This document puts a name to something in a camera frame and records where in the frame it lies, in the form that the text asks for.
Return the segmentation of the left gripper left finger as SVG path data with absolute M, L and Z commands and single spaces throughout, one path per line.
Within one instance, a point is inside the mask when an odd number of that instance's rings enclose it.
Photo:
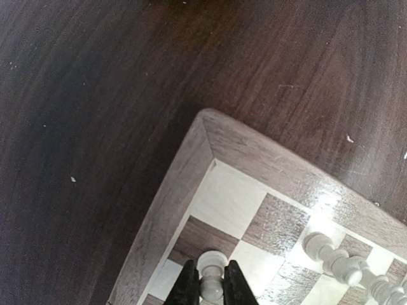
M 176 282 L 165 300 L 165 305 L 198 305 L 200 278 L 194 260 L 185 262 Z

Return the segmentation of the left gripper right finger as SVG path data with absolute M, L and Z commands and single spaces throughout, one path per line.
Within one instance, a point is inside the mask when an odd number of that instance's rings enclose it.
M 231 260 L 224 268 L 223 280 L 224 305 L 257 305 L 254 296 L 238 262 Z

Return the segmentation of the white pawn chess piece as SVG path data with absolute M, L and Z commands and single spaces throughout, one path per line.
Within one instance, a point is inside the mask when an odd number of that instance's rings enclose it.
M 216 302 L 223 297 L 223 276 L 227 264 L 226 255 L 220 251 L 207 251 L 198 258 L 200 297 L 203 300 Z

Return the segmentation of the wooden chess board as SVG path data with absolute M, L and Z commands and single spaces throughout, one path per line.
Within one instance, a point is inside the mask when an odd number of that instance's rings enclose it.
M 203 110 L 184 138 L 108 304 L 165 304 L 184 264 L 215 250 L 238 262 L 258 304 L 378 304 L 305 253 L 319 232 L 406 285 L 406 227 L 271 139 Z

